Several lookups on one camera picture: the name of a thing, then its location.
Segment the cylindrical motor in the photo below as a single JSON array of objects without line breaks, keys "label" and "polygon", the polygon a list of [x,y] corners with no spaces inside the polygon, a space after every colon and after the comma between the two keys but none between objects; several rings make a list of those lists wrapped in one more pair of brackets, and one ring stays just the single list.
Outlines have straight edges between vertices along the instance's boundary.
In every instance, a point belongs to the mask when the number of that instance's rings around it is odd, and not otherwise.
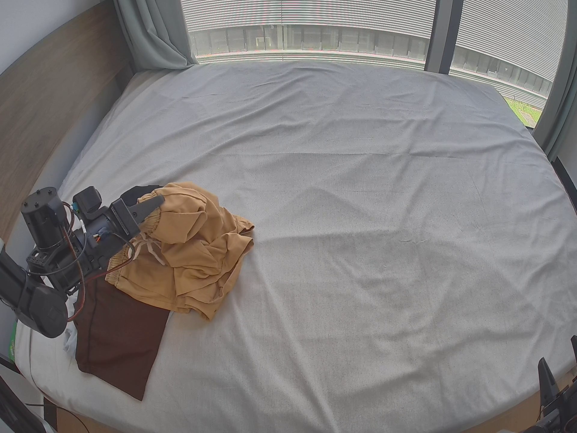
[{"label": "cylindrical motor", "polygon": [[43,188],[30,194],[20,207],[36,247],[46,250],[62,241],[62,229],[68,230],[66,210],[56,188]]}]

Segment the mattress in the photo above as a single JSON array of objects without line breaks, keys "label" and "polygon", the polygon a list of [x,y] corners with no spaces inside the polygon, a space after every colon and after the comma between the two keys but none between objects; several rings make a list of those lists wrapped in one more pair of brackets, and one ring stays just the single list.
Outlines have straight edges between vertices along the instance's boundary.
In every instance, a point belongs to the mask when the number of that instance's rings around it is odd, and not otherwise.
[{"label": "mattress", "polygon": [[451,432],[574,363],[577,216],[490,85],[321,62],[136,76],[63,200],[193,181],[256,225],[214,320],[170,317],[142,402],[18,325],[55,402],[126,432]]}]

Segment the headboard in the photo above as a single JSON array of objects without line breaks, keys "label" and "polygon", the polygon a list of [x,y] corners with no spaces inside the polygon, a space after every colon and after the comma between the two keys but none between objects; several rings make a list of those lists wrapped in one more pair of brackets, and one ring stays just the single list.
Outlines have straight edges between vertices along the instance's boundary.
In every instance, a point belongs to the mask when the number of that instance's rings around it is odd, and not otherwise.
[{"label": "headboard", "polygon": [[40,40],[0,75],[0,237],[67,131],[130,62],[112,0]]}]

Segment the brown garment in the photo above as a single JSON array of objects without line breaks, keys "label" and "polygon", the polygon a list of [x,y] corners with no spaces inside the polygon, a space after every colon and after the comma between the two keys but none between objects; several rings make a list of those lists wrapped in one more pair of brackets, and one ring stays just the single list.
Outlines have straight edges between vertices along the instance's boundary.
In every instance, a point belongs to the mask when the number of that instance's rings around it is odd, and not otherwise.
[{"label": "brown garment", "polygon": [[[218,198],[192,183],[169,183],[139,198],[164,196],[140,225],[137,258],[106,276],[131,297],[178,312],[195,309],[211,320],[233,288],[242,259],[253,246],[253,224],[221,207]],[[125,247],[108,265],[128,258]]]},{"label": "brown garment", "polygon": [[89,281],[75,319],[78,368],[141,401],[168,317],[102,279]]}]

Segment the building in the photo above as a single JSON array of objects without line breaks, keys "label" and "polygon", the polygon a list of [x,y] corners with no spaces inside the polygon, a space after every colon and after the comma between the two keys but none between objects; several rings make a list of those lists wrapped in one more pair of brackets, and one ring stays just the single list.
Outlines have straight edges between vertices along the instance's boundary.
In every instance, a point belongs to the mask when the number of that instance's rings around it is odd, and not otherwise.
[{"label": "building", "polygon": [[[182,0],[200,62],[332,60],[423,69],[436,0]],[[543,107],[567,0],[465,0],[451,74]]]}]

